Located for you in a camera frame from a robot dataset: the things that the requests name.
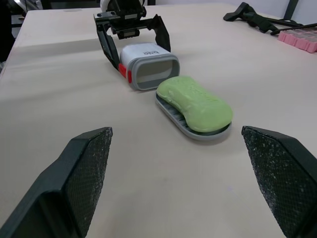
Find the white container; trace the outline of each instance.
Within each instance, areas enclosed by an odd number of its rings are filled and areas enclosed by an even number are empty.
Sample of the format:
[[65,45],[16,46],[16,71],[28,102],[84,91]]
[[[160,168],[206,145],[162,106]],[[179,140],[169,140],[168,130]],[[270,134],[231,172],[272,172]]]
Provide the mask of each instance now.
[[127,45],[120,54],[120,73],[137,90],[155,89],[164,80],[179,75],[178,58],[154,43]]

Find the green soap bar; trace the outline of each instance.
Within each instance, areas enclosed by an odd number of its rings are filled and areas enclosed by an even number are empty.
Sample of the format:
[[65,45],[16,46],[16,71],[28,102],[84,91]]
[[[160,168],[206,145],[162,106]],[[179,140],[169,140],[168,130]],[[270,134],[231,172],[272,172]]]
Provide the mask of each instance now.
[[187,125],[197,132],[219,130],[231,123],[233,113],[228,104],[212,95],[194,79],[178,76],[165,80],[157,94],[184,115]]

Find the pink object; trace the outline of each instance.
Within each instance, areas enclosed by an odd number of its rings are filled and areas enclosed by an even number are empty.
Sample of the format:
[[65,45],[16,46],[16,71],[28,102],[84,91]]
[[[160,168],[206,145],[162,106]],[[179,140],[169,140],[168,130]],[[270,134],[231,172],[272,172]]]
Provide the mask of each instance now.
[[317,27],[281,31],[278,39],[309,53],[317,51]]

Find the wooden table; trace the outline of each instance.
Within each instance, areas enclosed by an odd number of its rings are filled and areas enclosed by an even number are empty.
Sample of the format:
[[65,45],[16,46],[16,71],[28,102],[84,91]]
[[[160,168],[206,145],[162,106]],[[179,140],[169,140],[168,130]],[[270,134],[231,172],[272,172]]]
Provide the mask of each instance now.
[[[82,132],[113,127],[89,238],[282,238],[254,176],[243,125],[298,138],[317,155],[317,55],[225,22],[225,4],[149,6],[161,15],[181,74],[233,108],[228,138],[185,137],[104,56],[93,13],[30,11],[0,78],[0,225],[36,177]],[[153,42],[146,30],[120,50]]]

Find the gray soap dish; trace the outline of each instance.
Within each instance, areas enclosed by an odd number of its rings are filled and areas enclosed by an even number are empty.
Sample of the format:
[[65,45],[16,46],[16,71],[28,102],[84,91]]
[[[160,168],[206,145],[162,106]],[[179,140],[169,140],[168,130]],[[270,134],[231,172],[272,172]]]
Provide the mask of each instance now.
[[189,128],[189,126],[186,123],[186,120],[184,116],[172,105],[167,103],[165,100],[160,98],[158,94],[156,93],[156,103],[158,106],[165,112],[165,114],[177,125],[177,127],[188,137],[195,139],[195,140],[215,140],[218,139],[224,135],[226,135],[230,128],[231,123],[224,128],[221,128],[216,131],[212,132],[196,132]]

